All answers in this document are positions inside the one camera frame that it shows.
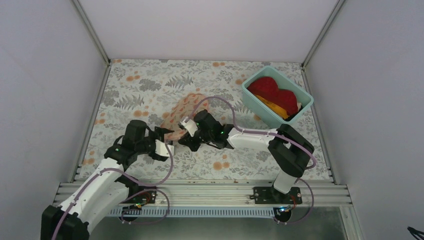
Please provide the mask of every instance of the red fabric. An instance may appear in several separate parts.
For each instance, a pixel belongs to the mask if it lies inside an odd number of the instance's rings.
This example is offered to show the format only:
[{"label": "red fabric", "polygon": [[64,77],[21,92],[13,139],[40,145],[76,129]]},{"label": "red fabric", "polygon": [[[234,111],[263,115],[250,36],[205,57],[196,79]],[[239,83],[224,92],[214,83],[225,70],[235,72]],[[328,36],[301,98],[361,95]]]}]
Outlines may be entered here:
[{"label": "red fabric", "polygon": [[298,100],[296,95],[285,89],[279,89],[276,81],[269,76],[264,76],[252,82],[248,87],[254,95],[271,101],[287,111],[289,116],[298,112]]}]

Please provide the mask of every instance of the white wall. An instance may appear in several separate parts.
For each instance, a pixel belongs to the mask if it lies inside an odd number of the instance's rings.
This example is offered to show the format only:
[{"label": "white wall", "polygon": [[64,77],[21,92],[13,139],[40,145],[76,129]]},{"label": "white wall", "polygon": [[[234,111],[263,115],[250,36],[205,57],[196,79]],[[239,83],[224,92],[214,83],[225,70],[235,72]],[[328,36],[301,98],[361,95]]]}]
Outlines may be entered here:
[{"label": "white wall", "polygon": [[0,1],[0,235],[36,239],[105,65],[69,0]]},{"label": "white wall", "polygon": [[307,66],[365,238],[424,231],[424,1],[348,0]]},{"label": "white wall", "polygon": [[298,62],[337,0],[80,0],[110,58]]}]

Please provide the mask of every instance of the plastic bin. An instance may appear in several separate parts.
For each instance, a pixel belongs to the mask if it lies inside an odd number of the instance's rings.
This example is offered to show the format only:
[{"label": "plastic bin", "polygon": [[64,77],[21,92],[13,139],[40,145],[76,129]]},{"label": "plastic bin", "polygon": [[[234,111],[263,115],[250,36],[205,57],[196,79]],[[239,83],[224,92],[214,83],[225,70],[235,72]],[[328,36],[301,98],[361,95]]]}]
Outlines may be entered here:
[{"label": "plastic bin", "polygon": [[[247,87],[257,79],[262,77],[271,77],[275,80],[279,89],[290,90],[296,95],[297,101],[302,103],[302,109],[290,120],[285,121],[282,117],[273,112],[269,107],[267,107],[261,100],[259,100],[255,95],[253,95]],[[303,88],[298,86],[292,80],[290,80],[286,75],[279,72],[277,69],[272,66],[265,66],[257,73],[253,74],[241,85],[243,90],[242,100],[244,105],[248,107],[252,112],[258,115],[264,123],[266,123],[271,128],[278,128],[281,124],[292,124],[299,118],[306,110],[308,110],[314,98],[307,93]]]}]

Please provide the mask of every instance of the table surface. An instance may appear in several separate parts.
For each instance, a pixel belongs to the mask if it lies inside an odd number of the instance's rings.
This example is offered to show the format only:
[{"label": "table surface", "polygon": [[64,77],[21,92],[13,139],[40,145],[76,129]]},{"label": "table surface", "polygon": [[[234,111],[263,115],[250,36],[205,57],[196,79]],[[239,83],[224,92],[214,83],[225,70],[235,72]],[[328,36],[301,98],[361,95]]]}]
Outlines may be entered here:
[{"label": "table surface", "polygon": [[[220,96],[236,109],[238,125],[250,129],[269,129],[242,102],[241,84],[263,68],[273,66],[304,88],[299,63],[115,59],[96,116],[88,148],[78,178],[91,175],[114,140],[123,135],[130,120],[159,126],[164,116],[189,93]],[[228,106],[218,100],[209,102],[210,113],[221,123],[232,123]],[[315,148],[315,168],[305,171],[305,180],[329,180],[328,168],[318,137],[314,117],[308,109],[292,124]],[[274,180],[279,166],[271,154],[254,149],[215,149],[202,145],[197,152],[174,143],[174,168],[170,180]],[[127,170],[139,179],[162,179],[170,161],[152,160],[140,155]]]}]

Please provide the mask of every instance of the yellow cloth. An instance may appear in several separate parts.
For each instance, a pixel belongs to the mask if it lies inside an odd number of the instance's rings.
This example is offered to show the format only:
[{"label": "yellow cloth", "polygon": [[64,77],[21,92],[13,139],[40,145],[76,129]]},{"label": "yellow cloth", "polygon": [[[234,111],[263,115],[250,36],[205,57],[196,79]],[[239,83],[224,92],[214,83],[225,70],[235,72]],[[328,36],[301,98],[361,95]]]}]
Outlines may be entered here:
[{"label": "yellow cloth", "polygon": [[265,104],[268,108],[270,108],[274,113],[276,113],[278,116],[282,117],[283,119],[288,119],[289,115],[287,115],[287,111],[278,106],[277,104],[266,100],[265,98],[259,96],[259,95],[255,95],[257,97],[257,99],[259,99],[263,104]]}]

